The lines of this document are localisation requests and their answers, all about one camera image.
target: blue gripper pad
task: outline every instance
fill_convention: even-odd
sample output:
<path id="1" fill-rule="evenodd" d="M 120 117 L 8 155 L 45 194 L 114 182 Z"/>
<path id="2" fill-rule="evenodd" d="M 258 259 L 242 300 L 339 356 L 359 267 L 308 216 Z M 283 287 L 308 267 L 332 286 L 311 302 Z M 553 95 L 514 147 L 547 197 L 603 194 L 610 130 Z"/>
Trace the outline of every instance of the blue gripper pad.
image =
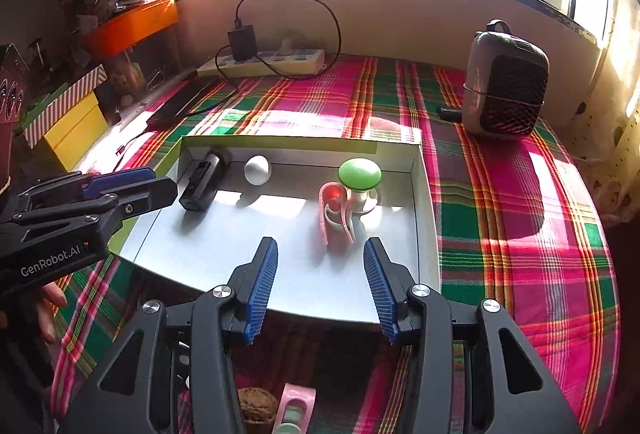
<path id="1" fill-rule="evenodd" d="M 140 167 L 139 169 L 119 170 L 110 174 L 96 176 L 82 191 L 85 200 L 96 199 L 102 193 L 106 193 L 112 189 L 131 185 L 132 183 L 140 183 L 141 181 L 149 181 L 156 177 L 156 173 L 149 167 Z"/>
<path id="2" fill-rule="evenodd" d="M 273 279 L 278 270 L 278 244 L 272 239 L 264 253 L 262 266 L 255 279 L 254 289 L 251 292 L 246 306 L 246 325 L 244 326 L 244 341 L 247 345 L 254 341 L 254 338 L 262 329 L 264 314 L 267 311 Z"/>
<path id="3" fill-rule="evenodd" d="M 395 344 L 400 335 L 396 301 L 393 299 L 391 288 L 380 266 L 378 255 L 369 241 L 364 243 L 364 271 L 367 274 L 371 296 L 376 305 L 382 332 L 392 344 Z"/>

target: black cable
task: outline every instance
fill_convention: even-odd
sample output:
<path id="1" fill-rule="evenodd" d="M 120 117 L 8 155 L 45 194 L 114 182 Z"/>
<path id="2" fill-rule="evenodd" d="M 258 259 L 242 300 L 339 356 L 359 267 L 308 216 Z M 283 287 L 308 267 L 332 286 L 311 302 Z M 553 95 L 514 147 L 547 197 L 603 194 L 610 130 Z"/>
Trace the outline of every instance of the black cable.
<path id="1" fill-rule="evenodd" d="M 236 5 L 236 17 L 234 19 L 234 24 L 235 24 L 236 28 L 241 28 L 242 27 L 242 20 L 240 19 L 240 16 L 238 15 L 238 11 L 239 11 L 240 6 L 242 5 L 242 3 L 244 3 L 244 1 L 246 1 L 246 0 L 240 0 L 240 2 Z M 261 63 L 263 63 L 265 66 L 267 66 L 267 68 L 269 68 L 271 71 L 273 71 L 276 75 L 280 75 L 281 77 L 286 78 L 287 80 L 310 80 L 310 79 L 316 78 L 319 75 L 323 74 L 324 72 L 329 71 L 334 66 L 334 64 L 338 61 L 338 59 L 340 58 L 340 51 L 342 50 L 342 32 L 340 31 L 340 23 L 338 23 L 338 18 L 335 17 L 334 12 L 331 10 L 331 8 L 329 8 L 329 5 L 327 5 L 326 3 L 324 3 L 324 2 L 322 2 L 320 0 L 310 0 L 310 1 L 315 1 L 316 3 L 322 5 L 324 8 L 326 8 L 326 10 L 329 12 L 329 14 L 331 14 L 331 17 L 334 18 L 335 29 L 338 32 L 338 50 L 335 52 L 334 58 L 329 63 L 329 66 L 327 66 L 321 72 L 316 73 L 315 75 L 285 75 L 284 73 L 281 73 L 281 72 L 277 71 L 276 69 L 274 69 L 270 64 L 268 64 L 261 57 L 255 55 L 255 58 L 257 58 Z"/>
<path id="2" fill-rule="evenodd" d="M 172 125 L 176 124 L 178 121 L 187 119 L 189 117 L 194 117 L 196 115 L 202 115 L 203 113 L 207 113 L 209 111 L 211 111 L 212 109 L 215 109 L 216 107 L 220 106 L 220 104 L 225 103 L 226 101 L 228 101 L 232 96 L 234 96 L 236 93 L 238 93 L 238 84 L 236 84 L 234 81 L 232 81 L 229 77 L 226 76 L 225 72 L 222 71 L 222 69 L 220 69 L 220 66 L 218 65 L 218 57 L 220 56 L 220 52 L 222 52 L 222 50 L 224 50 L 225 48 L 230 48 L 231 45 L 227 44 L 225 46 L 223 46 L 222 48 L 220 48 L 217 52 L 216 55 L 214 57 L 214 63 L 216 65 L 216 70 L 218 70 L 218 73 L 220 73 L 220 75 L 222 75 L 225 80 L 231 84 L 235 89 L 229 93 L 226 97 L 224 97 L 222 100 L 216 102 L 215 104 L 213 104 L 212 106 L 209 106 L 208 108 L 204 108 L 204 109 L 199 109 L 198 111 L 192 111 L 191 113 L 184 113 L 182 115 L 176 115 L 173 119 L 168 119 L 165 124 L 166 127 L 172 127 Z M 154 131 L 160 131 L 160 129 L 148 129 L 145 128 L 144 131 L 140 132 L 139 134 L 137 134 L 135 137 L 131 138 L 127 143 L 125 143 L 124 145 L 121 145 L 118 148 L 118 153 L 120 153 L 122 156 L 120 157 L 120 159 L 118 160 L 118 162 L 116 163 L 116 166 L 113 168 L 113 170 L 111 172 L 116 172 L 118 170 L 118 167 L 120 166 L 120 164 L 122 163 L 123 159 L 124 159 L 124 155 L 127 152 L 127 149 L 129 148 L 131 142 L 133 142 L 134 140 L 136 140 L 137 138 L 140 138 L 142 135 L 144 135 L 145 133 L 152 133 Z"/>

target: pink toy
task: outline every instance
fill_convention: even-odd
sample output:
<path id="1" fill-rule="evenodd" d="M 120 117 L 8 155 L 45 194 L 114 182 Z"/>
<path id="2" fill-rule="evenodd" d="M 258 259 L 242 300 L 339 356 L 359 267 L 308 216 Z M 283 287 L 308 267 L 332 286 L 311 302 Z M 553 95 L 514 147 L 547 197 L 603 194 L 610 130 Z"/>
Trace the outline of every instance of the pink toy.
<path id="1" fill-rule="evenodd" d="M 355 242 L 347 189 L 341 183 L 325 183 L 320 189 L 320 230 L 324 244 L 329 244 L 326 226 L 343 231 L 350 243 Z"/>
<path id="2" fill-rule="evenodd" d="M 292 432 L 306 434 L 315 402 L 315 389 L 285 384 L 276 421 L 273 424 L 273 434 Z"/>

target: human hand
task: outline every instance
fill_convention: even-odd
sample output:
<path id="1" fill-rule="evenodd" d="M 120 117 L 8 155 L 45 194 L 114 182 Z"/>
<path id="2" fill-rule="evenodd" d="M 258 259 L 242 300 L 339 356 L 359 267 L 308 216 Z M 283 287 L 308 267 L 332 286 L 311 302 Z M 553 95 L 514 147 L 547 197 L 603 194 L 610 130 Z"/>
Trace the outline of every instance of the human hand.
<path id="1" fill-rule="evenodd" d="M 40 333 L 48 344 L 55 341 L 51 305 L 59 308 L 66 306 L 65 293 L 56 283 L 49 283 L 36 291 L 36 313 L 38 314 Z M 0 329 L 5 329 L 8 325 L 5 313 L 0 311 Z"/>

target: power adapter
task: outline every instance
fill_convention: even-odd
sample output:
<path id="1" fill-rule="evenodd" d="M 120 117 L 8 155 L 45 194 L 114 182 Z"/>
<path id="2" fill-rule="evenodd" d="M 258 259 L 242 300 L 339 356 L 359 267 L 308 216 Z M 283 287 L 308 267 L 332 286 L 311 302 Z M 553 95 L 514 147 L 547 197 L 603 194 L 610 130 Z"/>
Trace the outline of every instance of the power adapter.
<path id="1" fill-rule="evenodd" d="M 226 33 L 231 45 L 231 55 L 235 60 L 249 60 L 258 55 L 258 43 L 255 41 L 254 26 L 239 26 Z"/>

